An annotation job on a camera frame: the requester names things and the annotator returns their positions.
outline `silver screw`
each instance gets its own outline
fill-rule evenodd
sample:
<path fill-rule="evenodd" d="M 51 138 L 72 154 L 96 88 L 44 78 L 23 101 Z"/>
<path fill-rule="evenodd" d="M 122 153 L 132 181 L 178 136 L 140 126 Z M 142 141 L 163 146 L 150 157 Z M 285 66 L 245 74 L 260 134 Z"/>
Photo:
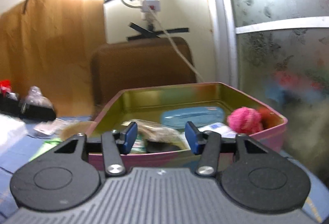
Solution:
<path fill-rule="evenodd" d="M 200 166 L 197 170 L 198 174 L 205 176 L 211 175 L 213 172 L 214 169 L 211 166 L 207 166 L 207 165 Z"/>
<path fill-rule="evenodd" d="M 124 170 L 122 165 L 114 164 L 107 167 L 107 171 L 112 174 L 119 174 Z"/>

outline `brown paper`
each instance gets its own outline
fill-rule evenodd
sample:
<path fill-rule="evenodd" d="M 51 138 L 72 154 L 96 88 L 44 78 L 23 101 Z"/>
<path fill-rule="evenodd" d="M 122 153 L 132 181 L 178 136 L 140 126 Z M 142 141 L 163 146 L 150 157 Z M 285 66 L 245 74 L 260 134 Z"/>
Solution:
<path fill-rule="evenodd" d="M 0 17 L 0 80 L 26 96 L 38 86 L 58 115 L 89 115 L 89 62 L 105 41 L 103 0 L 29 0 Z"/>

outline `gray ribbed surface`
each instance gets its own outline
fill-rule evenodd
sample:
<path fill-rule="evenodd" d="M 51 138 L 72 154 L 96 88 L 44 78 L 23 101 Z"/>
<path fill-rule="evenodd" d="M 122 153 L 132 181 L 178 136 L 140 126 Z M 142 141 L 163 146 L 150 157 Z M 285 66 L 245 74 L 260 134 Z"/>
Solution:
<path fill-rule="evenodd" d="M 59 213 L 20 209 L 6 224 L 311 224 L 301 210 L 261 215 L 230 202 L 214 180 L 189 169 L 134 168 L 87 203 Z"/>

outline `red object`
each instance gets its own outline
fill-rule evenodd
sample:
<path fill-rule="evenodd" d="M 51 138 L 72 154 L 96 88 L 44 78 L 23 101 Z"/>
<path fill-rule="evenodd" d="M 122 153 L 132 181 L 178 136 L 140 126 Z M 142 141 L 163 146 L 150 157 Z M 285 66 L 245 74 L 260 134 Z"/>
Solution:
<path fill-rule="evenodd" d="M 227 122 L 238 133 L 254 134 L 263 130 L 262 116 L 255 109 L 242 107 L 236 109 L 227 118 Z"/>
<path fill-rule="evenodd" d="M 10 81 L 9 80 L 0 81 L 0 90 L 4 94 L 6 92 L 11 92 L 12 91 L 12 87 L 11 87 Z"/>

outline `pink yarn ball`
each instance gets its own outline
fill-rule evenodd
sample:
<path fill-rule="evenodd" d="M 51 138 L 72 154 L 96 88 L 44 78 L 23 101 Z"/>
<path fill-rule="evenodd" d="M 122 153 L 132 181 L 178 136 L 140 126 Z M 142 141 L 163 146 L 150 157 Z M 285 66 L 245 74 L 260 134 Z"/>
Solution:
<path fill-rule="evenodd" d="M 255 109 L 242 107 L 227 118 L 229 127 L 238 133 L 253 134 L 263 130 L 262 116 Z"/>

